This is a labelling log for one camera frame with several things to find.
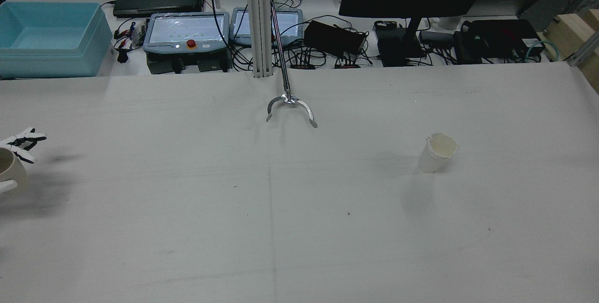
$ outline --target metal rod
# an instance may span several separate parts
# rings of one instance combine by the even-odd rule
[[[287,65],[285,64],[285,58],[283,57],[283,44],[281,43],[281,32],[278,30],[277,11],[274,7],[274,2],[271,1],[270,8],[272,12],[272,23],[274,24],[274,36],[277,40],[278,57],[281,61],[281,71],[283,72],[283,88],[288,98],[291,98],[291,84],[289,84],[289,77],[287,76]]]
[[[599,31],[595,32],[576,50],[567,61],[570,66],[578,66],[599,47]]]

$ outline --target touchscreen display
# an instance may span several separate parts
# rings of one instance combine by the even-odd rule
[[[296,12],[277,12],[278,29],[283,32],[290,26],[298,23],[298,14]],[[293,26],[281,36],[298,36],[299,26]],[[235,28],[233,29],[233,35],[250,35],[250,16],[246,11],[237,11],[237,17],[235,17]]]
[[[217,15],[220,31],[223,31],[223,16]],[[183,43],[195,41],[222,40],[216,28],[214,16],[161,17],[154,20],[150,43]]]

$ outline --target metal gripper claw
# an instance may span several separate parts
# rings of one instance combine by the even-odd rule
[[[295,104],[295,103],[299,103],[302,106],[304,106],[306,108],[306,110],[308,110],[308,117],[310,117],[310,124],[312,124],[312,126],[314,128],[318,128],[318,124],[316,124],[316,122],[314,121],[314,114],[312,113],[312,110],[310,109],[310,107],[308,107],[308,105],[302,101],[301,99],[298,99],[297,97],[295,97],[294,95],[291,94],[291,85],[289,84],[289,77],[287,76],[287,66],[285,64],[285,59],[283,58],[283,45],[281,43],[281,33],[278,30],[278,21],[277,21],[277,13],[274,7],[274,2],[270,3],[270,8],[271,8],[271,15],[272,15],[272,24],[274,24],[274,34],[275,37],[277,39],[277,46],[278,46],[278,56],[280,58],[280,62],[281,62],[281,71],[283,73],[283,88],[285,89],[285,93],[282,94],[281,96],[277,96],[274,99],[272,99],[270,101],[270,103],[268,103],[268,117],[266,118],[266,122],[268,122],[270,120],[270,118],[272,118],[272,105],[278,101],[282,101],[285,104]]]

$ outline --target white paper cup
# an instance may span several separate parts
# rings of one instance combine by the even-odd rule
[[[0,147],[0,194],[9,190],[26,190],[27,171],[21,160],[7,149]]]
[[[426,139],[426,145],[418,160],[418,167],[426,173],[432,173],[447,163],[458,148],[460,146],[453,138],[443,133],[433,133]]]

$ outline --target monitor stand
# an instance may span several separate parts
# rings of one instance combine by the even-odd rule
[[[424,58],[424,51],[416,37],[421,20],[421,17],[411,18],[406,29],[375,29],[383,67],[407,66],[409,58]]]

